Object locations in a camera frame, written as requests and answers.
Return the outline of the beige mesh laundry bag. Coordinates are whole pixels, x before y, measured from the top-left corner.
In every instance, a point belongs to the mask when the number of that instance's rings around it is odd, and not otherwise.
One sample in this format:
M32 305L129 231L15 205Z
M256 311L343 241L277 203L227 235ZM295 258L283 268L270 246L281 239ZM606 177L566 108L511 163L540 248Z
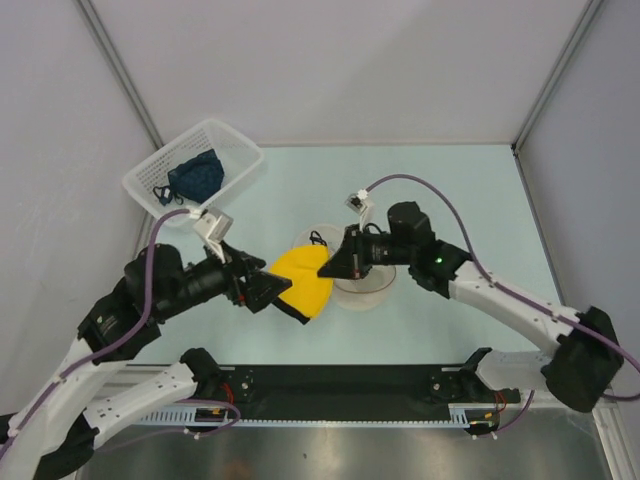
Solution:
M331 224L312 225L296 237L293 246L311 244L312 238L317 237L327 244L329 253L333 254L341 244L343 229ZM374 266L362 280L335 279L331 298L346 310L371 310L388 298L396 276L394 266Z

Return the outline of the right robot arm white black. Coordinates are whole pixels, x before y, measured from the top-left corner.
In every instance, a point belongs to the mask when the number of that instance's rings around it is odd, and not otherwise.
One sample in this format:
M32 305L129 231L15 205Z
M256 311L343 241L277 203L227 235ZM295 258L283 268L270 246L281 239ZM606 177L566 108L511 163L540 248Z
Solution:
M575 411L593 410L625 361L608 314L538 300L491 278L469 252L437 239L414 202L394 204L387 219L387 232L347 226L319 276L360 280L374 266L405 265L423 289L484 312L535 347L511 353L478 349L469 359L471 370L461 376L469 399L484 401L502 389L540 390Z

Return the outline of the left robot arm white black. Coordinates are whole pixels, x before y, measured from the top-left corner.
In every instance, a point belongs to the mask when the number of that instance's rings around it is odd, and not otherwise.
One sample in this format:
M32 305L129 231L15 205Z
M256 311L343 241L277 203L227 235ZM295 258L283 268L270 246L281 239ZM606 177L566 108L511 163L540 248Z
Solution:
M224 296L258 313L291 286L263 260L224 245L184 266L179 251L150 245L98 300L48 384L21 411L1 418L4 479L62 479L87 463L116 433L166 405L214 397L223 374L203 348L187 350L156 377L105 400L102 387L157 340L165 321Z

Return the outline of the dark blue bra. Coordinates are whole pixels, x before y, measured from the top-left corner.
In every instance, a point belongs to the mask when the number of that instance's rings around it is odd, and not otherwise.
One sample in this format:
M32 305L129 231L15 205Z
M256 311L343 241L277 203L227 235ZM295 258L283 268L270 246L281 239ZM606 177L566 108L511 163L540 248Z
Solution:
M204 151L167 173L167 184L155 186L152 193L162 206L185 200L203 204L220 191L224 167L214 149Z

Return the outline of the white plastic perforated basket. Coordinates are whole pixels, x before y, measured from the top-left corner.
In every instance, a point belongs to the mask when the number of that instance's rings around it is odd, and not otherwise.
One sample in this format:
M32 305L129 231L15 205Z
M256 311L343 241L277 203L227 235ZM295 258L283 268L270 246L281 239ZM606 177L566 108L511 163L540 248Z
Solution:
M130 170L127 193L158 219L179 208L205 209L245 189L264 160L248 137L215 119L198 123Z

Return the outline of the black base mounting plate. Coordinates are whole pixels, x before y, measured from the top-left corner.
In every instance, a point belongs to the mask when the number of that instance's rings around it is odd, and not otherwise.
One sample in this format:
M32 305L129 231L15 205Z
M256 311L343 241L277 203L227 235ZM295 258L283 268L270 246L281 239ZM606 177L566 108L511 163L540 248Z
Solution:
M436 420L451 405L518 404L460 365L236 365L221 367L197 399L231 399L262 420Z

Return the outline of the left aluminium frame post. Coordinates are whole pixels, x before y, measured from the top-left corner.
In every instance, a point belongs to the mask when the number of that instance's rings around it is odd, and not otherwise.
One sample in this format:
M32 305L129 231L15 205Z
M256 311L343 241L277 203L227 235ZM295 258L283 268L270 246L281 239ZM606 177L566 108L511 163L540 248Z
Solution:
M147 138L156 150L160 149L164 145L162 136L94 2L74 0L73 4Z

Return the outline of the aluminium frame post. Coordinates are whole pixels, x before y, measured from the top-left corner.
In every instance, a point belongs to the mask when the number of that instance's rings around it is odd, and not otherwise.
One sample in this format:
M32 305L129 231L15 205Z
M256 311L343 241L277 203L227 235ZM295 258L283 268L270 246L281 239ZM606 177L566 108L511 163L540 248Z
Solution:
M164 145L162 136L94 2L74 0L73 4L147 138L156 150L160 149Z
M582 44L586 41L590 30L606 5L607 1L604 0L589 0L586 2L549 74L546 76L541 90L511 143L511 151L515 156L520 154L540 117L548 107L571 62L577 56Z

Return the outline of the right aluminium frame post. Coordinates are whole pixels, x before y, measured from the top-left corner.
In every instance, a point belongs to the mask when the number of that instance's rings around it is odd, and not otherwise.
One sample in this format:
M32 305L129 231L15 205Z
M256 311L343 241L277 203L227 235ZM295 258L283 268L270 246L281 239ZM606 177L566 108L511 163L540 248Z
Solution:
M571 62L577 56L582 44L586 41L590 30L606 5L607 1L604 0L589 0L586 2L549 74L546 76L541 90L511 143L511 151L515 156L520 154L540 117L548 107Z

